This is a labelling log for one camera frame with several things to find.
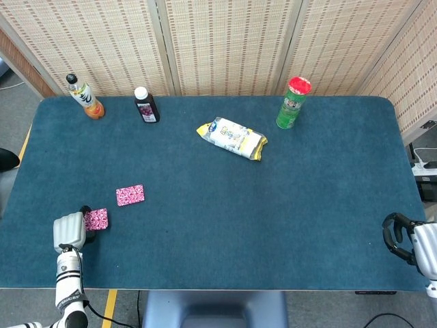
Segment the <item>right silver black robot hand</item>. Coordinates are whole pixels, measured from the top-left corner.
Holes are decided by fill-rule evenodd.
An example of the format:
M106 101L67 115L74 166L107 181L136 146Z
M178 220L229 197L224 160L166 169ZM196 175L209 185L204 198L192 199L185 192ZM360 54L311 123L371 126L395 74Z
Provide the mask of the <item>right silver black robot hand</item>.
M404 233L412 244L412 251L399 245ZM382 223L382 236L387 249L431 281L436 281L436 222L413 221L401 213L391 213Z

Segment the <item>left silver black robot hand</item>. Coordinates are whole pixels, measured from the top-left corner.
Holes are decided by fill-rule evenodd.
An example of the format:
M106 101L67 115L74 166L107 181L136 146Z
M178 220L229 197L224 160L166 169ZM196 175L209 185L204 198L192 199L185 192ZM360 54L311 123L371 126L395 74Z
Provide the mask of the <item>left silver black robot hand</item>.
M84 245L94 242L96 233L87 231L85 226L85 216L90 212L89 206L82 206L78 212L54 220L53 246L57 253L65 249L81 250Z

